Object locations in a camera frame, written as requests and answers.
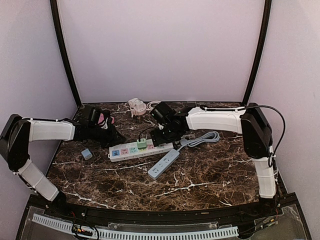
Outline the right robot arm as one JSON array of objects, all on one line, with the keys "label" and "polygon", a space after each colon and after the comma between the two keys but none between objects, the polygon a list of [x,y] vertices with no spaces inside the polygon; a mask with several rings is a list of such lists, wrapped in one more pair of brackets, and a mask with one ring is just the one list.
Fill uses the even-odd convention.
[{"label": "right robot arm", "polygon": [[272,128],[262,109],[263,105],[250,103],[236,108],[212,108],[206,105],[187,106],[175,111],[165,102],[150,112],[160,125],[151,131],[154,146],[174,143],[188,131],[214,130],[242,135],[245,153],[253,160],[262,201],[255,205],[255,213],[266,217],[275,208],[276,195],[274,159],[278,150],[273,146]]}]

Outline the white multicolour power strip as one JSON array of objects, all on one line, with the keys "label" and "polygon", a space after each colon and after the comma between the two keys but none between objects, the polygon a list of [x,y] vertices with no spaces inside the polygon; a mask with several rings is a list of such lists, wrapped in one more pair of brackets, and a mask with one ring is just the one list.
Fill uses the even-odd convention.
[{"label": "white multicolour power strip", "polygon": [[111,162],[120,162],[136,158],[144,158],[147,156],[167,153],[174,146],[172,143],[166,143],[154,146],[151,139],[146,140],[146,148],[138,149],[137,142],[119,144],[109,148],[108,158]]}]

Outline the blue power strip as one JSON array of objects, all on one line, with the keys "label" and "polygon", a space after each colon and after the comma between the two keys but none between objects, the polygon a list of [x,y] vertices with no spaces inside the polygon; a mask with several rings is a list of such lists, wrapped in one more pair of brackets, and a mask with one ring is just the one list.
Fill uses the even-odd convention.
[{"label": "blue power strip", "polygon": [[164,155],[151,169],[148,170],[148,176],[153,180],[156,180],[163,174],[179,157],[180,152],[175,149],[171,149],[166,155]]}]

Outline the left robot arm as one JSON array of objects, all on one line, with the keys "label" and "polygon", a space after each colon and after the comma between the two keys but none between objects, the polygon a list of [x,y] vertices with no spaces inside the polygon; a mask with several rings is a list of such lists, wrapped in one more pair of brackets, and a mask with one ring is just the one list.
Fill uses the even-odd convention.
[{"label": "left robot arm", "polygon": [[0,155],[29,188],[51,202],[50,208],[58,217],[67,218],[71,208],[65,203],[65,194],[33,163],[29,144],[85,140],[96,141],[101,148],[108,148],[122,144],[126,139],[116,129],[109,111],[93,108],[78,120],[27,118],[12,114],[0,135]]}]

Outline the grey-blue charger cube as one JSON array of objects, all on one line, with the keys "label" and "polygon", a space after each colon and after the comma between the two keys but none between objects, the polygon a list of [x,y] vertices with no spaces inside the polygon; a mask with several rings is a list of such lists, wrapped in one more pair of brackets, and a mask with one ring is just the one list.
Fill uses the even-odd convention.
[{"label": "grey-blue charger cube", "polygon": [[90,152],[90,150],[88,148],[86,148],[85,150],[81,151],[81,155],[83,156],[83,158],[86,161],[93,157],[92,153]]}]

